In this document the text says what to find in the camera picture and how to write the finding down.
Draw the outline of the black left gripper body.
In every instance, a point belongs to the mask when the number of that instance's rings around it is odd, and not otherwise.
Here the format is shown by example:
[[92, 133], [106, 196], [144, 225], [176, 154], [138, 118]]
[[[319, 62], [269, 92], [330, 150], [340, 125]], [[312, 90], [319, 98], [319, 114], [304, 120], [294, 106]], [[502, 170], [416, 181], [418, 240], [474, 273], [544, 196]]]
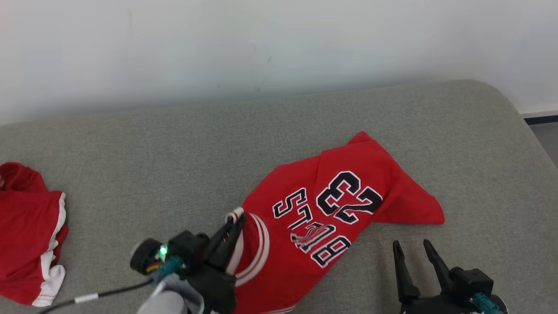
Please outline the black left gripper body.
[[237, 306], [235, 277], [227, 272], [204, 264], [187, 275], [190, 286], [201, 295], [199, 308], [202, 314], [232, 314]]

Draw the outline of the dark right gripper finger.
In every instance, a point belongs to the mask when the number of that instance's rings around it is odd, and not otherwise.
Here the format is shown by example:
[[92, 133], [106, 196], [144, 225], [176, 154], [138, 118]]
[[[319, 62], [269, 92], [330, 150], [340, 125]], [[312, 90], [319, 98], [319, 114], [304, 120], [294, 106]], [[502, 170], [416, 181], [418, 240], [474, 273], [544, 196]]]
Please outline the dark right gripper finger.
[[399, 241], [393, 242], [392, 249], [396, 270], [398, 300], [401, 304], [412, 304], [414, 300], [421, 296], [420, 290], [413, 284], [405, 263], [405, 255]]
[[433, 265], [436, 277], [438, 278], [438, 283], [441, 289], [440, 295], [450, 297], [453, 291], [454, 282], [450, 278], [450, 270], [448, 266], [436, 251], [430, 240], [424, 240], [424, 248], [427, 258]]

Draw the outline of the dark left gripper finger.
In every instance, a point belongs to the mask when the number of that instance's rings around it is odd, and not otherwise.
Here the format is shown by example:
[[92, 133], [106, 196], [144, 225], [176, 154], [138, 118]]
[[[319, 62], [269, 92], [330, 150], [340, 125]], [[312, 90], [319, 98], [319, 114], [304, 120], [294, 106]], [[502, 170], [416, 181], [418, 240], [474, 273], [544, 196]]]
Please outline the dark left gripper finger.
[[226, 218], [225, 224], [210, 238], [205, 254], [205, 262], [217, 269], [226, 269], [236, 245], [236, 223], [233, 217]]
[[244, 213], [232, 213], [227, 217], [225, 233], [217, 249], [217, 267], [227, 274], [234, 274], [240, 262], [243, 249], [242, 229]]

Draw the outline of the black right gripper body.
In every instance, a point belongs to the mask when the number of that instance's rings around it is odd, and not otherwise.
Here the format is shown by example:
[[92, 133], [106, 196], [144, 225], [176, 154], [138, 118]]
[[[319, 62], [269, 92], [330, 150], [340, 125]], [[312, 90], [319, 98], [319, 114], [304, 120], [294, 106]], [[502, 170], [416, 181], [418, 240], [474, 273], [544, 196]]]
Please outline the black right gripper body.
[[478, 314], [480, 310], [474, 306], [463, 306], [450, 297], [417, 298], [403, 303], [401, 314]]

